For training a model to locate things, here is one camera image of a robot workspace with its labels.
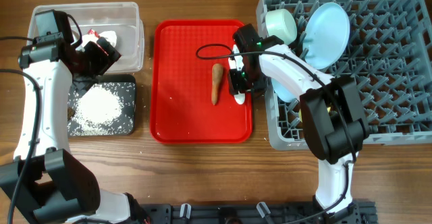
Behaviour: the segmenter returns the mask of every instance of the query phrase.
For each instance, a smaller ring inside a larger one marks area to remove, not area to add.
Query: black mount
[[[0,167],[0,187],[12,198],[23,160]],[[38,184],[43,173],[51,181]],[[16,207],[30,224],[62,222],[76,215],[91,215],[101,193],[96,177],[66,150],[34,157],[24,177]]]
[[[355,151],[362,150],[363,140],[369,137],[369,127],[354,78],[334,78],[326,88],[341,107]],[[310,89],[300,96],[304,139],[310,151],[318,159],[335,164],[350,153],[350,146],[339,116],[330,116],[327,111],[329,103],[324,88]]]
[[[194,206],[190,219],[180,217],[180,207],[169,204],[145,204],[141,206],[151,217],[153,224],[266,224],[255,205]],[[293,202],[269,205],[270,217],[275,224],[296,221],[320,211],[312,202]],[[321,215],[297,224],[378,224],[374,202],[357,202],[351,205],[352,212],[334,221]]]

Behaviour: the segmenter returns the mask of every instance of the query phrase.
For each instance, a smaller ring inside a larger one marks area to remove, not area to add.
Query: clear plastic container
[[[28,29],[29,38],[39,35],[34,15],[50,9],[64,11],[72,15],[83,34],[86,34],[90,29],[98,33],[115,31],[117,34],[115,48],[120,52],[121,58],[108,69],[107,73],[137,72],[142,69],[144,26],[140,19],[138,5],[135,2],[39,5],[33,10]],[[78,31],[72,21],[70,21],[70,25],[73,31]]]

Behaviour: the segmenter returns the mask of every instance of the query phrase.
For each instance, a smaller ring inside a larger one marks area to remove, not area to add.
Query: red tray
[[[229,93],[228,59],[200,60],[196,50],[209,43],[234,45],[233,33],[243,26],[237,20],[168,20],[155,34],[150,131],[161,143],[240,143],[252,132],[250,95],[239,105]],[[220,47],[202,55],[226,55]],[[219,101],[211,103],[211,68],[225,71]]]

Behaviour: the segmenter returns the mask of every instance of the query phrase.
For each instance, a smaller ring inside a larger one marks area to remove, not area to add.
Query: plastic container
[[[432,25],[425,0],[259,0],[259,35],[267,37],[265,15],[287,9],[297,24],[298,56],[310,17],[336,2],[348,14],[350,39],[327,72],[355,77],[371,135],[365,144],[432,142]],[[307,148],[298,101],[285,103],[269,86],[265,94],[269,141],[278,150]]]
[[[201,60],[196,50],[206,44],[233,47],[237,20],[168,20],[155,33],[150,132],[166,144],[241,143],[252,132],[252,100],[239,105],[229,92],[228,58]],[[221,47],[201,51],[203,56],[226,55]],[[224,67],[216,105],[211,102],[211,70]]]
[[[117,45],[115,48],[121,53],[121,58],[108,69],[107,73],[137,72],[142,69],[144,26],[135,2],[39,5],[33,9],[27,37],[34,38],[39,35],[34,15],[50,9],[72,15],[83,34],[90,29],[98,33],[110,30],[116,32]],[[73,31],[78,31],[71,20],[70,25]]]

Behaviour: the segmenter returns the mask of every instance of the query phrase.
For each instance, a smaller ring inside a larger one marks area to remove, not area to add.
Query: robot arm
[[[71,45],[74,39],[64,12],[38,13],[36,23],[41,36],[34,39],[33,45],[22,48],[18,61],[40,88],[40,127],[16,207],[29,223],[83,219],[144,223],[148,217],[131,195],[99,189],[96,177],[70,154],[67,139],[67,101],[72,78],[94,79],[121,55],[104,38],[97,44],[88,43],[84,52],[76,51],[77,46]],[[14,162],[0,167],[0,186],[10,198],[30,149],[36,111],[33,85],[26,78],[24,81],[26,98],[20,141],[13,154]],[[91,84],[81,86],[89,88]],[[51,181],[36,183],[43,173]]]
[[[323,88],[305,72],[304,68],[292,61],[266,53],[243,55],[243,70],[236,72],[231,69],[228,78],[232,94],[253,88],[254,82],[261,80],[264,75],[276,79],[300,101],[304,139],[319,160],[319,187],[315,201],[322,209],[330,208],[348,187],[345,198],[327,211],[333,220],[344,215],[342,213],[349,211],[352,203],[350,184],[353,164],[348,164],[348,176],[344,165],[348,161],[352,162],[353,156],[340,116],[330,116],[327,112],[331,102],[328,94],[332,94],[341,107],[342,117],[348,128],[348,137],[357,155],[362,149],[363,140],[369,136],[369,127],[357,93],[356,82],[351,77],[334,78],[320,72],[295,56],[278,37],[260,38],[250,24],[239,28],[233,38],[241,53],[266,51],[288,56],[314,73],[325,85],[326,88]]]

